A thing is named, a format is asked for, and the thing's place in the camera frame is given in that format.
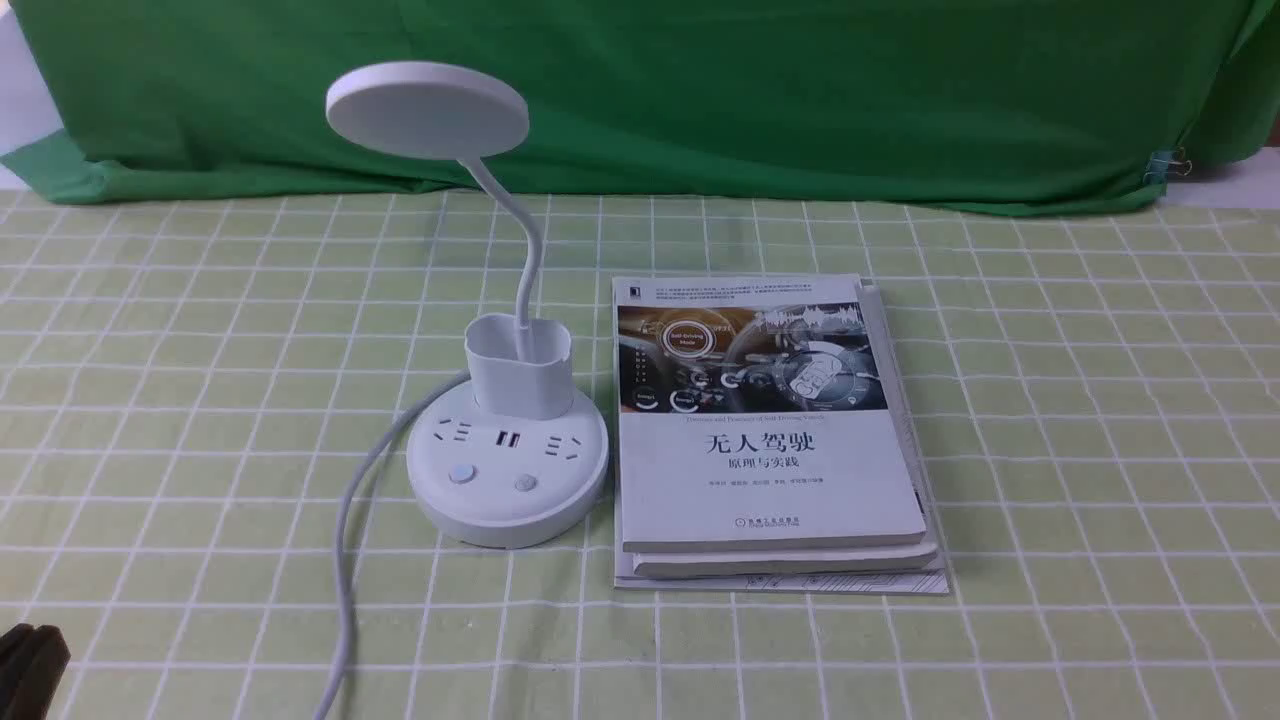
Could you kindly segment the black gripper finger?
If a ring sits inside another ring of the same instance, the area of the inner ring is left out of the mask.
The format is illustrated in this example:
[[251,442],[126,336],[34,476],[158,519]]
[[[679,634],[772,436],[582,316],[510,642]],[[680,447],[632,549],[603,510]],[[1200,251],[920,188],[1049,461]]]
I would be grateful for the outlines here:
[[1,637],[1,719],[45,719],[70,661],[61,629],[18,623]]

